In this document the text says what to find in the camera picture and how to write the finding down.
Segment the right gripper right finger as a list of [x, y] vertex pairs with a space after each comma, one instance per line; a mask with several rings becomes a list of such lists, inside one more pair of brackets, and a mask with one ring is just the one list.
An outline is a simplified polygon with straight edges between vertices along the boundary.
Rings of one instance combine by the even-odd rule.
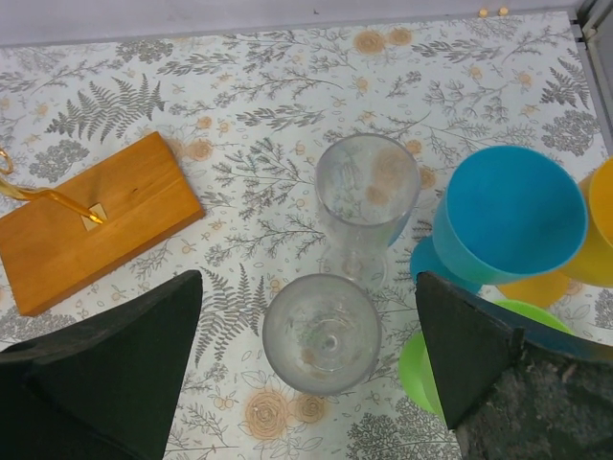
[[609, 459], [612, 349], [433, 272], [416, 302], [444, 421], [464, 459]]

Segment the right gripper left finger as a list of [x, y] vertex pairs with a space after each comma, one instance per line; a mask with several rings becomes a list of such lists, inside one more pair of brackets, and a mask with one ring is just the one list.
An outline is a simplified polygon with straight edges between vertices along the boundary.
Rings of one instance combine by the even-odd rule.
[[188, 270], [2, 351], [2, 458], [163, 458], [202, 294]]

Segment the green wine glass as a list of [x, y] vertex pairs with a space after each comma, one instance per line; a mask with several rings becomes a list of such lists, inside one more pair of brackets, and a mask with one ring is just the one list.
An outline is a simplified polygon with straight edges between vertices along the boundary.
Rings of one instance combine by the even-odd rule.
[[[574, 334], [556, 316], [540, 307], [511, 299], [496, 300], [495, 304], [528, 317], [537, 323], [570, 335]], [[398, 360], [398, 376], [406, 395], [411, 401], [419, 408], [436, 414], [444, 421], [443, 410], [422, 332], [415, 333], [402, 349]]]

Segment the orange wine glass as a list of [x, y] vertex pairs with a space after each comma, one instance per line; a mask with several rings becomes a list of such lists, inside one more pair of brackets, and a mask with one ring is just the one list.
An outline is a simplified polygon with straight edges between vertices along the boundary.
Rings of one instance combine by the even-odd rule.
[[546, 309], [564, 296], [572, 281], [612, 286], [612, 160], [586, 176], [579, 188], [588, 208], [587, 235], [579, 252], [556, 271], [500, 285], [505, 297]]

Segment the blue wine glass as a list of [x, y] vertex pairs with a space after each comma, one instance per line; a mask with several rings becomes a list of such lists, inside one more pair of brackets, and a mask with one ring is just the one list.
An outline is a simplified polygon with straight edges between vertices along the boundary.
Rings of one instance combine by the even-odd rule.
[[515, 146], [481, 149], [451, 175], [410, 273], [434, 272], [471, 292], [512, 284], [569, 263], [587, 228], [579, 186], [555, 161]]

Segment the clear wine glass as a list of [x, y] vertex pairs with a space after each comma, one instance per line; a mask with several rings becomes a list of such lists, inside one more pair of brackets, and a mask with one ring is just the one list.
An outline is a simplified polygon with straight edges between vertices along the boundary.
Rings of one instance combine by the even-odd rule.
[[309, 274], [270, 302], [262, 346], [277, 376], [297, 391], [335, 396], [374, 370], [382, 327], [368, 294], [350, 280]]
[[320, 271], [371, 292], [381, 289], [387, 250], [404, 230], [420, 194], [416, 159], [393, 139], [354, 134], [327, 148], [314, 182], [327, 238]]

